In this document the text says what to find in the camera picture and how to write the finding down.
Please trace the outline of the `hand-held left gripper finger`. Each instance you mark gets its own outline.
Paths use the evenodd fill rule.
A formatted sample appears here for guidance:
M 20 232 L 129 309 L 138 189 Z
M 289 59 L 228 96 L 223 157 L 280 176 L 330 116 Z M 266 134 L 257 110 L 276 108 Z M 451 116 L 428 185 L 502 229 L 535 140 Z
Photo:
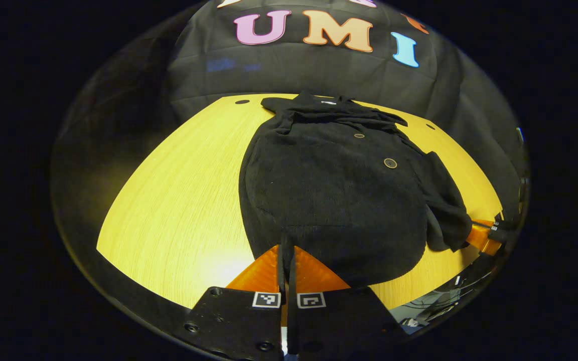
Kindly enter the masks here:
M 282 248 L 266 251 L 225 287 L 210 286 L 183 326 L 186 342 L 227 360 L 282 360 Z
M 335 274 L 310 284 L 323 269 L 307 269 L 307 252 L 294 249 L 287 285 L 287 350 L 298 360 L 395 360 L 401 326 L 369 286 L 342 288 Z

